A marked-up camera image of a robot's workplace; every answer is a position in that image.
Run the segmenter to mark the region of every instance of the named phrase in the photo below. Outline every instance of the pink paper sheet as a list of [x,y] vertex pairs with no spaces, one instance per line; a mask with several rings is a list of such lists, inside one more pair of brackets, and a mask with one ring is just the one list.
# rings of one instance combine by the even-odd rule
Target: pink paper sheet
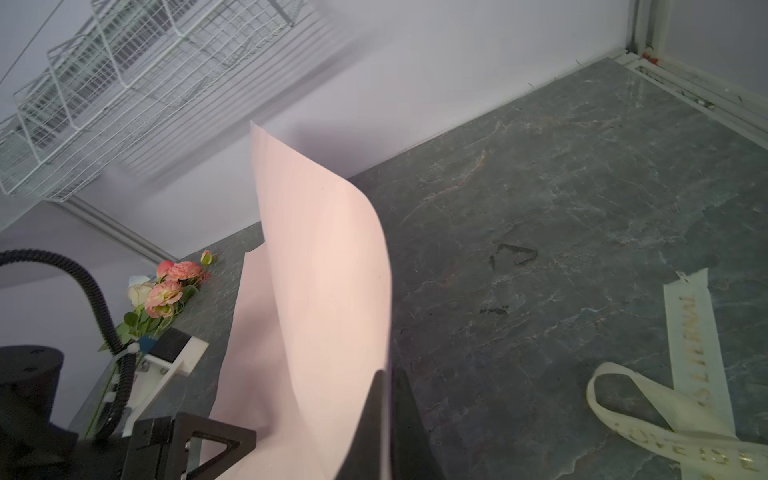
[[[256,125],[252,141],[265,242],[246,254],[210,417],[259,440],[223,478],[331,479],[373,374],[387,368],[384,233],[352,184]],[[203,461],[215,451],[204,445]]]

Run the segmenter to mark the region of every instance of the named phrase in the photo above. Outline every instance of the white ribbon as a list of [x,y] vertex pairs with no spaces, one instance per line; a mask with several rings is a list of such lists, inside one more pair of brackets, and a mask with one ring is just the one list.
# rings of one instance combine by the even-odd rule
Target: white ribbon
[[[681,274],[680,280],[664,286],[664,298],[676,389],[606,362],[587,385],[587,403],[608,428],[679,462],[684,480],[767,479],[768,445],[741,442],[735,434],[707,270]],[[673,431],[601,406],[594,381],[607,374],[630,377]]]

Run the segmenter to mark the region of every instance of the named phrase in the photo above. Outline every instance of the wire shelf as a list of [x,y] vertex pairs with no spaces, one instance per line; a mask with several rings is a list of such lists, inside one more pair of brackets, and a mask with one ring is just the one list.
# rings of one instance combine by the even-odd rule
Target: wire shelf
[[293,26],[303,0],[93,0],[15,94],[0,187],[64,201]]

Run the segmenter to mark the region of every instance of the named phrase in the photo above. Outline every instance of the pink flower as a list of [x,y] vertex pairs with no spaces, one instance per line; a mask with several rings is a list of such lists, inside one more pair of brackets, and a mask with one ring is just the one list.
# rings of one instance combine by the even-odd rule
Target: pink flower
[[149,292],[144,308],[152,318],[171,316],[174,313],[172,305],[179,301],[181,295],[181,285],[177,281],[165,280]]
[[152,318],[168,318],[174,314],[173,305],[146,306],[144,309],[147,310],[147,315],[151,316]]
[[186,280],[188,278],[196,278],[200,276],[203,269],[195,262],[181,262],[173,265],[166,273],[167,280]]
[[160,265],[157,266],[157,278],[163,278],[173,265],[174,263],[170,260],[163,260],[160,262]]

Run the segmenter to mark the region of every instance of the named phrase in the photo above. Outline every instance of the marble countertop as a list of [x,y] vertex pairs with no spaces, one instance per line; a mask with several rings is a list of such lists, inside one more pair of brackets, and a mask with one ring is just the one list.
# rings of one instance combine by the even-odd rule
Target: marble countertop
[[[662,285],[703,267],[737,433],[768,443],[767,165],[602,61],[354,177],[386,233],[393,361],[446,476],[679,478],[584,390],[603,361],[671,386]],[[209,247],[211,280],[175,326],[210,347],[147,415],[210,412],[243,254],[262,241],[257,224]],[[598,394],[659,421],[631,384]]]

